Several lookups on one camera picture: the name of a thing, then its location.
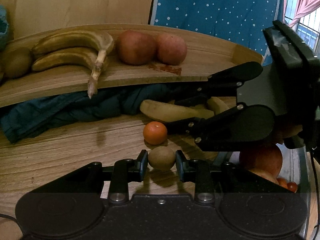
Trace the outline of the small brown kiwi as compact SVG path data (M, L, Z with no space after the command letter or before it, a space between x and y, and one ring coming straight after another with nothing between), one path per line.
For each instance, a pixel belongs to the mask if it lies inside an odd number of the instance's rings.
M174 166L175 160L175 152L165 146L154 148L148 154L150 166L157 170L170 170Z

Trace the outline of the yellow banana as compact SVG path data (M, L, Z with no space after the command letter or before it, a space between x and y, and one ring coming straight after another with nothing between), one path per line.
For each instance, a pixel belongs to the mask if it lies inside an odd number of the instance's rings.
M225 112L229 109L224 101L217 97L211 97L207 101L208 108L214 112L215 115L218 115L222 112Z
M149 118L161 122L175 122L189 118L208 119L214 116L214 112L211 110L178 106L153 100L144 100L140 105L140 111Z

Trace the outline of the small orange mandarin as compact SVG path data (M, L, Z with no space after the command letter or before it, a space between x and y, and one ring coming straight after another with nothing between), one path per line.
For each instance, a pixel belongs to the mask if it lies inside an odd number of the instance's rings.
M159 145L167 139L167 128L164 124L152 121L143 129L144 140L151 145Z

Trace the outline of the red cherry tomato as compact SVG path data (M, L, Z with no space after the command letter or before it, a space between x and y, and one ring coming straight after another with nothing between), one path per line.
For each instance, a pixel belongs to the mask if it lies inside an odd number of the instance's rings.
M287 189L296 193L298 190L298 185L294 181L290 181L287 183Z

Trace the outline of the metal tray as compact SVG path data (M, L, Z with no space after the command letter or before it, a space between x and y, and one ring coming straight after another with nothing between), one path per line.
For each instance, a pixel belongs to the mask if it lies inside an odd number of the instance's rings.
M300 235L308 239L311 208L311 184L309 180L309 162L305 146L289 149L284 144L277 144L283 156L283 164L279 176L288 182L295 182L298 185L297 193L307 205L307 218L300 230Z

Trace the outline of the window with bars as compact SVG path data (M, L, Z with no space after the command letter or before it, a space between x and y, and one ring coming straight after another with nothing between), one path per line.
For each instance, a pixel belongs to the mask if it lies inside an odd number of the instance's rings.
M284 2L284 21L287 25L293 20L296 4L297 0L285 0ZM319 8L302 17L292 29L319 57Z

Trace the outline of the wooden shelf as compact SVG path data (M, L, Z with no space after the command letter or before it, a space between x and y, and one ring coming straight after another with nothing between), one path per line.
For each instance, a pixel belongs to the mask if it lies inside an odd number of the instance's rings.
M76 61L43 71L31 71L1 85L1 106L27 100L86 92L107 87L147 83L205 81L211 74L263 57L244 46L192 31L148 25L151 0L1 0L8 12L9 43L1 53L28 48L44 52L77 48L91 52L89 67ZM184 62L171 66L150 62L141 66L122 63L116 55L118 36L133 30L156 37L169 33L183 38L188 52Z

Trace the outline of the dark teal cloth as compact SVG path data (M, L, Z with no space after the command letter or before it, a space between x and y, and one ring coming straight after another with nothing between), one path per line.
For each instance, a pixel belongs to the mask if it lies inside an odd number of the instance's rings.
M193 105L198 82L155 83L101 88L91 98L86 91L28 100L1 108L1 131L12 144L43 132L74 124L140 113L144 100Z

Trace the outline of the blue dotted fabric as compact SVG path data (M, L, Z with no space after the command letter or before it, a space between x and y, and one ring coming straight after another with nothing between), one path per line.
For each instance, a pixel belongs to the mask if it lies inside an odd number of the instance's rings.
M153 0L151 25L179 28L228 40L272 57L263 29L283 19L284 0Z

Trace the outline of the red shelf apple right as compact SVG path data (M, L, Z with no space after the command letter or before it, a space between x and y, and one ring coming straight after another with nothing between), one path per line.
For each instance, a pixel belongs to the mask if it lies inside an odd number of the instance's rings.
M164 64L177 66L187 55L187 45L183 38L169 33L157 36L157 57Z

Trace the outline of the red shelf apple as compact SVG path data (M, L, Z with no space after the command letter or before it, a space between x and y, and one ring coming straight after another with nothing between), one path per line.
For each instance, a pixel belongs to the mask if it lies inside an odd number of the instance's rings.
M116 48L121 61L137 66L153 59L157 43L149 34L127 30L119 35Z
M164 64L177 66L187 55L187 45L183 38L169 33L157 36L157 57Z

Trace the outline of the shelf banana bunch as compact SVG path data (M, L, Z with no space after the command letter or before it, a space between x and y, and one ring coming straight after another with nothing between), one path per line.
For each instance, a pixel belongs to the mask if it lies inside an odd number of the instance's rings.
M31 49L35 56L32 70L44 70L64 66L79 65L88 68L87 94L91 98L97 93L98 80L108 66L107 56L114 48L113 37L97 30L71 30L42 38Z

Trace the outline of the shelf kiwi right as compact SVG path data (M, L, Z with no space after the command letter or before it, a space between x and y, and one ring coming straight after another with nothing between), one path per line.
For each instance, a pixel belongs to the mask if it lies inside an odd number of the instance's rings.
M18 48L3 56L2 64L6 77L16 79L24 76L32 65L32 55L28 48Z

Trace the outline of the red shelf apple left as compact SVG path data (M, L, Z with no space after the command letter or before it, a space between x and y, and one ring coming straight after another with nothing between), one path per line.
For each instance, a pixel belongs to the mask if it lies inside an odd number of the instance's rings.
M137 66L153 59L157 43L149 34L127 30L119 35L116 48L121 61Z

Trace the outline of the blue scrunchie cuff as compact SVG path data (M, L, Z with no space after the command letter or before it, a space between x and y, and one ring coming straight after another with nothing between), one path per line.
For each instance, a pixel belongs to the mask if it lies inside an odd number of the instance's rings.
M0 6L0 49L3 50L9 37L9 24L7 21L7 10Z

